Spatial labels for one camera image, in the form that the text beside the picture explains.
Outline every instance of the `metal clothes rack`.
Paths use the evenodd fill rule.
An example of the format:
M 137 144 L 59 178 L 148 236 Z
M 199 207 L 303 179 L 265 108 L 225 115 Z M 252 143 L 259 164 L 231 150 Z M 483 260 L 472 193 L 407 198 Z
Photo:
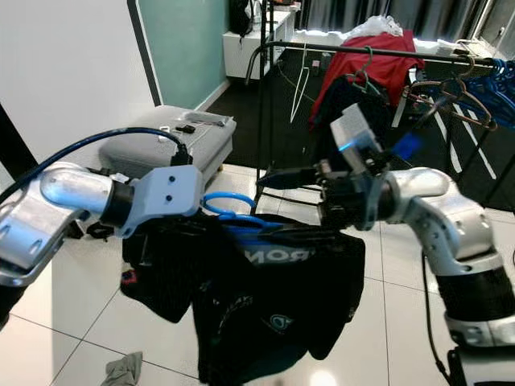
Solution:
M 267 20 L 266 10 L 269 9 L 270 17 Z M 268 23 L 269 26 L 269 37 L 266 38 L 266 25 Z M 342 46 L 331 46 L 331 45 L 323 45 L 323 44 L 312 44 L 312 43 L 292 43 L 292 42 L 283 42 L 283 41 L 275 41 L 274 39 L 274 0 L 262 0 L 262 22 L 261 22 L 261 44 L 260 46 L 253 52 L 252 56 L 249 60 L 249 65 L 247 67 L 247 73 L 245 78 L 245 84 L 249 84 L 250 77 L 252 74 L 253 66 L 256 61 L 256 58 L 261 53 L 265 53 L 268 51 L 268 58 L 265 55 L 260 55 L 260 63 L 259 63 L 259 105 L 258 105 L 258 130 L 257 130 L 257 167 L 256 167 L 256 177 L 259 179 L 261 177 L 261 167 L 262 167 L 262 138 L 263 138 L 263 130 L 264 130 L 264 108 L 265 108 L 265 91 L 263 88 L 263 78 L 265 77 L 265 67 L 266 61 L 268 60 L 270 63 L 270 71 L 274 70 L 274 48 L 275 47 L 284 47 L 290 49 L 298 49 L 298 50 L 306 50 L 306 51 L 325 51 L 325 52 L 347 52 L 347 53 L 355 53 L 355 54 L 364 54 L 370 55 L 369 51 L 366 48 L 360 47 L 342 47 Z M 466 57 L 456 56 L 442 56 L 442 55 L 434 55 L 434 54 L 422 54 L 419 52 L 408 52 L 408 51 L 393 51 L 393 50 L 381 50 L 374 49 L 374 55 L 389 55 L 389 56 L 397 56 L 404 58 L 417 58 L 429 61 L 437 61 L 444 62 L 449 64 L 467 64 L 469 65 L 469 60 Z M 485 66 L 488 68 L 493 67 L 493 61 L 491 58 L 483 58 L 483 59 L 475 59 L 475 64 L 479 66 Z M 270 171 L 274 166 L 274 119 L 272 111 L 274 109 L 274 82 L 271 82 L 270 85 L 270 122 L 269 122 L 269 152 L 270 158 L 268 160 L 268 164 L 266 166 L 266 172 Z M 484 143 L 490 131 L 485 130 L 481 139 L 479 140 L 478 145 L 474 149 L 472 155 L 465 162 L 465 167 L 462 173 L 459 176 L 459 180 L 463 178 L 464 172 L 467 171 L 472 164 L 473 159 L 478 155 L 481 145 Z M 508 177 L 509 172 L 513 168 L 515 164 L 515 155 L 510 159 L 508 165 L 502 171 L 500 178 L 496 181 L 496 184 L 492 188 L 492 190 L 487 194 L 487 197 L 483 201 L 483 206 L 485 206 L 488 201 L 495 195 L 497 190 L 501 187 L 502 183 Z M 277 195 L 272 195 L 270 193 L 264 192 L 262 187 L 257 187 L 256 195 L 254 197 L 254 201 L 258 204 L 259 199 L 263 196 L 274 197 L 277 199 L 283 199 L 286 201 L 296 202 L 296 203 L 304 203 L 302 201 L 294 200 L 294 199 L 286 199 Z

